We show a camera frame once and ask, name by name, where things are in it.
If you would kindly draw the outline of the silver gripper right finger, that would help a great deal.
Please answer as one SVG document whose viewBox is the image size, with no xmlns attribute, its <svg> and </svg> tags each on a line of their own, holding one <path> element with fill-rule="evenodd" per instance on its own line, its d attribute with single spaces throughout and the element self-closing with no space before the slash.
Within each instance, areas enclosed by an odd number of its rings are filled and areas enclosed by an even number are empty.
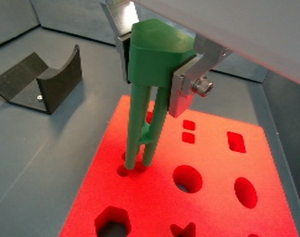
<svg viewBox="0 0 300 237">
<path fill-rule="evenodd" d="M 206 97 L 213 89 L 207 80 L 209 72 L 231 54 L 231 51 L 197 34 L 193 50 L 195 55 L 180 64 L 172 74 L 168 114 L 176 118 L 191 106 L 193 97 Z"/>
</svg>

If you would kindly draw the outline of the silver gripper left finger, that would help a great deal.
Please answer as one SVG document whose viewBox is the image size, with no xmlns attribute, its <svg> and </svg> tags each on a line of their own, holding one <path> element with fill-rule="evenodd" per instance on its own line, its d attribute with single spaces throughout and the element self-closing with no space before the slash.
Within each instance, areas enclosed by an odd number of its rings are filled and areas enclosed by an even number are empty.
<svg viewBox="0 0 300 237">
<path fill-rule="evenodd" d="M 135 5 L 130 0 L 102 0 L 100 6 L 114 32 L 116 51 L 122 61 L 123 80 L 127 79 L 127 63 L 131 28 L 139 22 Z"/>
</svg>

